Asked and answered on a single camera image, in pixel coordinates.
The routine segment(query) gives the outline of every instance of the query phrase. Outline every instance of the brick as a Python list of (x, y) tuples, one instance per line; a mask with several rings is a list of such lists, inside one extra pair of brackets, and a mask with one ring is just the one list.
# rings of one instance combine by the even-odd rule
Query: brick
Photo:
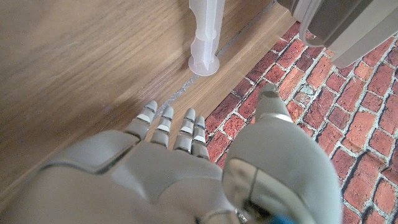
[(255, 89), (249, 95), (247, 100), (239, 107), (238, 113), (242, 115), (242, 117), (248, 119), (253, 114), (257, 106), (259, 92), (265, 84), (266, 84), (265, 81), (259, 82), (258, 86), (255, 87)]
[(348, 74), (353, 70), (353, 68), (354, 68), (354, 65), (353, 64), (351, 64), (351, 65), (348, 65), (347, 67), (345, 67), (345, 68), (338, 68), (337, 70), (338, 70), (338, 73), (340, 74), (340, 75), (342, 75), (343, 77), (348, 77)]
[(394, 153), (391, 158), (391, 164), (385, 171), (383, 171), (383, 175), (385, 175), (393, 183), (398, 184), (398, 147), (397, 147), (397, 145), (395, 146)]
[(250, 80), (256, 82), (262, 74), (270, 67), (278, 57), (274, 52), (268, 52), (265, 56), (254, 66), (254, 68), (246, 75)]
[(337, 106), (333, 109), (333, 111), (329, 115), (329, 121), (340, 129), (344, 129), (346, 127), (348, 120), (349, 120), (349, 113), (343, 111), (341, 108)]
[(339, 178), (345, 180), (348, 175), (349, 168), (354, 165), (355, 158), (342, 151), (341, 148), (338, 148), (331, 159), (331, 162), (333, 163)]
[(312, 65), (313, 60), (310, 56), (306, 54), (302, 54), (301, 57), (297, 60), (296, 66), (301, 71), (307, 71), (308, 68)]
[(364, 224), (384, 224), (386, 220), (375, 210), (372, 210)]
[(293, 92), (293, 89), (299, 84), (304, 77), (304, 73), (296, 68), (293, 68), (285, 77), (284, 81), (279, 87), (279, 96), (286, 100)]
[(348, 112), (354, 111), (355, 103), (358, 101), (364, 86), (365, 82), (358, 79), (351, 79), (344, 88), (341, 96), (337, 99), (337, 103)]
[(358, 167), (344, 192), (344, 198), (359, 211), (372, 197), (379, 170), (384, 166), (376, 156), (366, 153), (360, 160)]
[(277, 83), (280, 79), (285, 75), (285, 72), (282, 70), (282, 67), (279, 65), (274, 65), (272, 68), (266, 73), (264, 78), (268, 79), (272, 83)]
[(250, 90), (250, 88), (252, 87), (252, 85), (250, 84), (250, 82), (243, 78), (242, 81), (239, 82), (239, 84), (234, 88), (234, 92), (240, 96), (240, 97), (244, 97), (248, 91)]
[(300, 29), (300, 23), (296, 22), (292, 27), (282, 36), (282, 39), (290, 42), (295, 35), (298, 34)]
[(208, 132), (213, 133), (239, 102), (240, 99), (230, 93), (206, 118), (205, 126)]
[(216, 162), (217, 158), (224, 153), (229, 143), (230, 140), (226, 137), (226, 135), (218, 131), (207, 145), (210, 161)]
[(232, 138), (235, 138), (237, 133), (243, 128), (244, 121), (238, 115), (232, 115), (230, 119), (228, 119), (223, 127), (225, 133)]
[(313, 101), (308, 113), (304, 116), (304, 121), (315, 129), (318, 129), (329, 112), (334, 98), (334, 93), (322, 88), (319, 96)]
[(340, 91), (341, 86), (344, 84), (345, 79), (343, 77), (338, 76), (335, 72), (333, 72), (328, 80), (326, 81), (326, 85), (335, 90), (336, 92)]
[(332, 52), (331, 50), (329, 50), (329, 49), (326, 49), (326, 50), (325, 50), (325, 53), (326, 53), (327, 55), (331, 56), (331, 57), (335, 56), (335, 53), (333, 53), (333, 52)]
[(311, 74), (307, 78), (307, 83), (319, 88), (322, 82), (326, 79), (331, 68), (330, 58), (323, 56)]
[(286, 40), (279, 39), (276, 44), (271, 48), (271, 50), (275, 50), (276, 52), (281, 52), (283, 49), (285, 49), (287, 45)]
[(392, 94), (398, 95), (398, 81), (396, 80), (391, 87)]
[(353, 152), (362, 151), (375, 119), (376, 116), (373, 114), (357, 112), (343, 140), (343, 145)]
[(277, 63), (284, 68), (289, 68), (304, 51), (305, 45), (301, 40), (295, 40), (292, 45), (282, 54)]
[(385, 156), (390, 156), (390, 150), (394, 143), (392, 137), (382, 132), (380, 129), (376, 129), (373, 132), (372, 138), (369, 145)]
[(305, 53), (311, 58), (317, 58), (318, 55), (322, 52), (323, 47), (309, 47), (305, 50)]
[(228, 152), (224, 152), (224, 154), (220, 157), (220, 159), (217, 161), (217, 165), (220, 166), (222, 169), (224, 169), (224, 165), (225, 165), (225, 160), (226, 160), (226, 156), (228, 155)]
[(369, 83), (368, 90), (375, 92), (379, 96), (384, 96), (390, 87), (394, 71), (386, 64), (380, 65)]
[(297, 100), (298, 102), (307, 105), (311, 102), (312, 96), (308, 95), (303, 92), (298, 92), (295, 96), (294, 99)]
[(341, 137), (343, 137), (343, 134), (332, 124), (328, 123), (324, 130), (318, 134), (316, 142), (329, 156)]
[(351, 211), (345, 205), (343, 206), (343, 223), (344, 224), (359, 224), (361, 223), (361, 218)]
[(373, 67), (375, 66), (378, 61), (381, 59), (383, 56), (384, 52), (389, 48), (393, 41), (393, 38), (390, 37), (388, 40), (380, 44), (378, 47), (376, 47), (374, 50), (369, 52), (367, 55), (363, 57), (364, 62), (366, 62), (369, 66)]
[(366, 65), (364, 62), (360, 62), (358, 67), (355, 68), (354, 74), (367, 81), (373, 73), (373, 68)]
[(293, 122), (296, 122), (304, 112), (304, 107), (300, 106), (294, 101), (290, 101), (286, 107), (289, 111), (290, 117), (292, 117)]
[(388, 53), (387, 61), (393, 65), (398, 66), (398, 48), (394, 47), (390, 53)]
[(307, 127), (306, 124), (300, 123), (300, 124), (298, 124), (298, 126), (299, 126), (301, 129), (303, 129), (310, 137), (312, 137), (313, 131), (312, 131), (311, 129), (309, 129), (309, 128)]
[(390, 95), (387, 99), (386, 107), (384, 108), (383, 114), (379, 125), (382, 129), (386, 130), (390, 134), (394, 134), (398, 128), (398, 96)]
[(385, 180), (381, 180), (374, 194), (374, 203), (386, 213), (391, 213), (396, 203), (396, 190)]
[(373, 112), (378, 112), (382, 104), (383, 100), (372, 92), (367, 92), (363, 101), (361, 102), (362, 106)]

